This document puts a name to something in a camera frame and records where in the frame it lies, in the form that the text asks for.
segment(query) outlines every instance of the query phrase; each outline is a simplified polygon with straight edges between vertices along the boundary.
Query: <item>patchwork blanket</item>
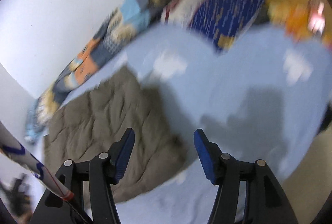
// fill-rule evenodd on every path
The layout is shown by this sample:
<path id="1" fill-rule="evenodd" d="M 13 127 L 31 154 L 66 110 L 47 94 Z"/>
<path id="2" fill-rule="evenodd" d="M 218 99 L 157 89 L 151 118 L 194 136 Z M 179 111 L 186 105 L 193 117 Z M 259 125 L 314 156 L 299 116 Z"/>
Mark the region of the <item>patchwork blanket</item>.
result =
<path id="1" fill-rule="evenodd" d="M 155 21 L 170 0 L 125 0 L 104 21 L 85 48 L 28 111 L 25 139 L 34 143 L 67 95 L 110 61 Z"/>
<path id="2" fill-rule="evenodd" d="M 123 179 L 112 185 L 115 202 L 148 192 L 181 169 L 186 151 L 170 133 L 157 92 L 142 90 L 126 67 L 54 114 L 44 137 L 44 164 L 55 173 L 66 159 L 91 160 L 128 127 L 135 131 L 135 145 Z M 86 203 L 88 193 L 86 185 Z"/>

